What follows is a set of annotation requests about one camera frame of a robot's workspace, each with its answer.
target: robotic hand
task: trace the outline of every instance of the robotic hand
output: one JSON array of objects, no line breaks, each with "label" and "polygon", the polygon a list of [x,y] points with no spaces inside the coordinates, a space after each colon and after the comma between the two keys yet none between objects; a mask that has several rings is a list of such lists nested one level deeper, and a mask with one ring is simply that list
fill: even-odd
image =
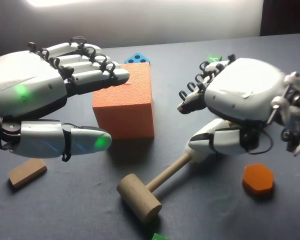
[{"label": "robotic hand", "polygon": [[73,95],[124,84],[129,72],[84,37],[39,50],[29,42],[28,48],[0,57],[0,149],[29,158],[62,155],[65,162],[107,149],[111,136],[100,128],[39,118]]},{"label": "robotic hand", "polygon": [[[189,95],[180,91],[182,114],[208,108],[220,118],[199,130],[188,141],[195,153],[238,155],[262,154],[273,141],[264,128],[276,122],[285,128],[281,139],[287,151],[300,154],[300,74],[285,75],[280,69],[260,60],[239,58],[228,61],[204,61],[195,80],[189,82]],[[270,139],[270,147],[251,152],[259,146],[261,133]]]}]

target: green block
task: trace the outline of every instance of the green block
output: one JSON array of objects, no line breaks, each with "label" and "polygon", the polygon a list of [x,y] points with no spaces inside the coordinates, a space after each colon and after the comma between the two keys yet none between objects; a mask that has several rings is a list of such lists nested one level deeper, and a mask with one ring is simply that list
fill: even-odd
[{"label": "green block", "polygon": [[206,60],[209,63],[219,62],[222,60],[222,56],[219,54],[210,53]]},{"label": "green block", "polygon": [[168,239],[155,233],[152,237],[152,240],[168,240]]}]

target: blue triangular block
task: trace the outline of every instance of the blue triangular block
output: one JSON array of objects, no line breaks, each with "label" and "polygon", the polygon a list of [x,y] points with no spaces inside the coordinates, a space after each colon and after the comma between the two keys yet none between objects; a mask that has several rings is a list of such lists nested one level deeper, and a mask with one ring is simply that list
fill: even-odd
[{"label": "blue triangular block", "polygon": [[135,55],[125,60],[124,63],[125,64],[150,63],[150,60],[137,52]]}]

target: gray tabletop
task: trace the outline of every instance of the gray tabletop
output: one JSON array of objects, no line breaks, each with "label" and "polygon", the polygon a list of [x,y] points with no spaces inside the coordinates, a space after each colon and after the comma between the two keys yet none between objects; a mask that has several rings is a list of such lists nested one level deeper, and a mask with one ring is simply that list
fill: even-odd
[{"label": "gray tabletop", "polygon": [[[216,118],[207,109],[182,115],[180,90],[194,80],[209,53],[232,53],[300,72],[300,34],[104,49],[123,63],[136,52],[151,61],[154,140],[117,141],[106,152],[46,159],[48,171],[19,191],[7,174],[27,160],[0,150],[0,240],[300,239],[300,155],[280,141],[281,127],[267,131],[273,149],[263,155],[209,158],[188,165],[154,192],[163,207],[143,226],[120,199],[116,186],[135,173],[145,184],[182,153],[186,141]],[[46,117],[97,126],[92,93],[68,99]],[[272,199],[255,200],[242,187],[245,166],[263,163],[274,173]]]}]

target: orange box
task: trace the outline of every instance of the orange box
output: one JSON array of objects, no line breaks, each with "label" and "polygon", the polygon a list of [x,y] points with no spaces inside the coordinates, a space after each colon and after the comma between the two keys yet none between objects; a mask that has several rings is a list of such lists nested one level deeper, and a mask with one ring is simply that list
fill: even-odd
[{"label": "orange box", "polygon": [[112,139],[155,136],[150,64],[122,64],[130,73],[128,82],[93,93],[92,108],[99,127]]}]

